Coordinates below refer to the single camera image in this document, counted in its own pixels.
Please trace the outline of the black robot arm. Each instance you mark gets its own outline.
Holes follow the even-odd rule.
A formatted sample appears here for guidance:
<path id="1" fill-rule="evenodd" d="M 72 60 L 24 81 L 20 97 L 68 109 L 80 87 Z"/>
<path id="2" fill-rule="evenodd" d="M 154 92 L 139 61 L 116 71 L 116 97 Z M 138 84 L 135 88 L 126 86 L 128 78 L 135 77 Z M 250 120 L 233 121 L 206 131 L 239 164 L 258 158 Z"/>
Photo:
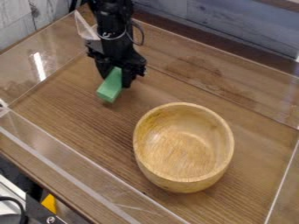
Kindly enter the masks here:
<path id="1" fill-rule="evenodd" d="M 115 67 L 122 71 L 122 88 L 130 88 L 136 76 L 146 75 L 147 60 L 136 51 L 134 27 L 143 28 L 134 21 L 132 0 L 87 0 L 98 22 L 99 40 L 87 40 L 88 56 L 95 60 L 103 79 Z"/>

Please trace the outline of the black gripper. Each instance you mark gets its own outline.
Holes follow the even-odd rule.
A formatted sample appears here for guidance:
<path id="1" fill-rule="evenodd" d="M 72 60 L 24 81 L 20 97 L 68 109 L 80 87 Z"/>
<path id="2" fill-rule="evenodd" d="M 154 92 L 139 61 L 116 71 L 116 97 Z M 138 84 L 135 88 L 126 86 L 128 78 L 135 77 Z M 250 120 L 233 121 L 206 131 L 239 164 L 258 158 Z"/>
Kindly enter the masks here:
<path id="1" fill-rule="evenodd" d="M 132 44 L 120 41 L 84 40 L 87 54 L 95 60 L 99 74 L 106 79 L 114 67 L 122 69 L 122 85 L 130 88 L 138 75 L 146 75 L 146 58 Z"/>

